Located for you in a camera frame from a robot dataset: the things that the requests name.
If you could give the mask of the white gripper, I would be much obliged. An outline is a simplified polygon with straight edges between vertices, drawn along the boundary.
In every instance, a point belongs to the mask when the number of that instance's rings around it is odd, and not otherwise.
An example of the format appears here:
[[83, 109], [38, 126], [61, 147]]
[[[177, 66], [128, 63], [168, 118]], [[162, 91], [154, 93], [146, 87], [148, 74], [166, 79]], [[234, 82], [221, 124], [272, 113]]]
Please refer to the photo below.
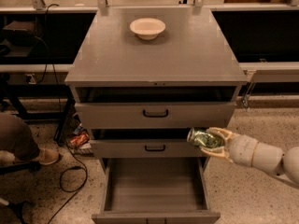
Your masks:
[[225, 144], [225, 147], [208, 148], [201, 147], [200, 150], [210, 157], [227, 160], [230, 163], [236, 163], [246, 167], [252, 165], [253, 154], [258, 141], [247, 135], [238, 135], [230, 130], [210, 127], [206, 130], [208, 133], [219, 137]]

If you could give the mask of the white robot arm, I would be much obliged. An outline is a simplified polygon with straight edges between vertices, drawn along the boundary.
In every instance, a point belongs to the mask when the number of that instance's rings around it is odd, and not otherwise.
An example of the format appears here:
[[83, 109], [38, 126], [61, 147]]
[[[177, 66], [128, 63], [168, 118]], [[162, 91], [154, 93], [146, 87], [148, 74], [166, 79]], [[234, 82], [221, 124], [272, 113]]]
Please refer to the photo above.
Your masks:
[[286, 185], [299, 188], [298, 147], [284, 152], [280, 147], [226, 129], [212, 127], [206, 131], [224, 143], [217, 148], [201, 147], [208, 156], [259, 170]]

